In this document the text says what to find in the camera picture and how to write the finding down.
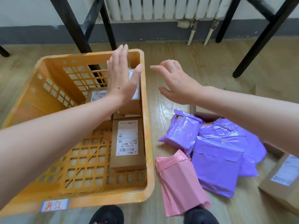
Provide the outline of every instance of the pink package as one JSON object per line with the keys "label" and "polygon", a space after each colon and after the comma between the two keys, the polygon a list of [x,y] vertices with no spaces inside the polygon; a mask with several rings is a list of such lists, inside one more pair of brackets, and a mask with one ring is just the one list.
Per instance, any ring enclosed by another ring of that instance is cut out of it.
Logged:
{"label": "pink package", "polygon": [[171,157],[157,157],[166,217],[181,215],[201,206],[209,209],[211,202],[202,189],[190,159],[178,150]]}

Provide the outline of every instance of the forearm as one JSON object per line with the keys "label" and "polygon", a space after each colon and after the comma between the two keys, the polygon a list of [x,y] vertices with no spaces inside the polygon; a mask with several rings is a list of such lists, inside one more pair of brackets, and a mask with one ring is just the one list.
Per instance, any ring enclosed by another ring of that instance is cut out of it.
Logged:
{"label": "forearm", "polygon": [[90,134],[121,103],[116,96],[79,105],[0,131],[0,209]]}
{"label": "forearm", "polygon": [[261,139],[299,157],[299,104],[206,86],[196,105],[215,112]]}

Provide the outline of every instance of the wooden floor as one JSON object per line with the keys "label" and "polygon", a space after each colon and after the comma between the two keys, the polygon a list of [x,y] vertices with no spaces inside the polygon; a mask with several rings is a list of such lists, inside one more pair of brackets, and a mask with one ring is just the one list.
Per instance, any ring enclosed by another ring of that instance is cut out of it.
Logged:
{"label": "wooden floor", "polygon": [[[178,105],[163,97],[158,85],[162,78],[150,70],[167,59],[178,60],[184,71],[202,85],[249,93],[255,84],[281,90],[288,101],[299,101],[299,38],[273,38],[248,67],[234,79],[232,73],[254,43],[254,39],[224,40],[220,44],[210,41],[207,47],[193,42],[134,43],[130,48],[144,51],[147,94],[154,157],[170,156],[176,151],[157,140],[164,136],[173,117],[174,109],[189,111],[189,105]],[[109,45],[91,45],[94,52],[110,50]],[[47,55],[78,53],[75,45],[10,45],[4,46],[12,56],[0,57],[0,123],[5,119],[37,60]],[[208,193],[210,211],[221,224],[228,223],[299,223],[299,217],[287,212],[275,200],[260,192],[259,182],[272,169],[277,160],[272,155],[258,165],[259,177],[239,178],[234,198],[228,199]],[[155,190],[143,203],[121,205],[126,224],[181,224],[183,217],[165,217],[161,186],[155,178]],[[0,217],[0,223],[88,223],[98,207],[58,211],[56,213]]]}

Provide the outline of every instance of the hand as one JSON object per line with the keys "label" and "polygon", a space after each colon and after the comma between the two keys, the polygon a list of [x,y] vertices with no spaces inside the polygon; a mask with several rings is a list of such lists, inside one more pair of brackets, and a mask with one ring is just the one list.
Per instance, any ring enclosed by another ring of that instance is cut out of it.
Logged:
{"label": "hand", "polygon": [[160,73],[170,89],[169,91],[165,87],[159,86],[163,96],[181,105],[194,105],[196,103],[196,93],[200,93],[203,86],[187,75],[178,61],[166,60],[160,65],[150,68]]}
{"label": "hand", "polygon": [[108,68],[108,95],[117,96],[120,99],[120,106],[129,102],[136,91],[142,73],[142,65],[134,69],[131,79],[129,79],[128,68],[128,45],[120,45],[107,61]]}

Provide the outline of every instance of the person's right arm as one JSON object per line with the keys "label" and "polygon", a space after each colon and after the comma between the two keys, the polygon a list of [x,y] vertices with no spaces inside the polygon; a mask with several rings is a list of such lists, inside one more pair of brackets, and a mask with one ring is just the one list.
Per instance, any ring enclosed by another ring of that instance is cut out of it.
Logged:
{"label": "person's right arm", "polygon": [[174,60],[151,69],[165,80],[170,90],[159,90],[171,101],[208,109],[299,157],[299,104],[202,86]]}

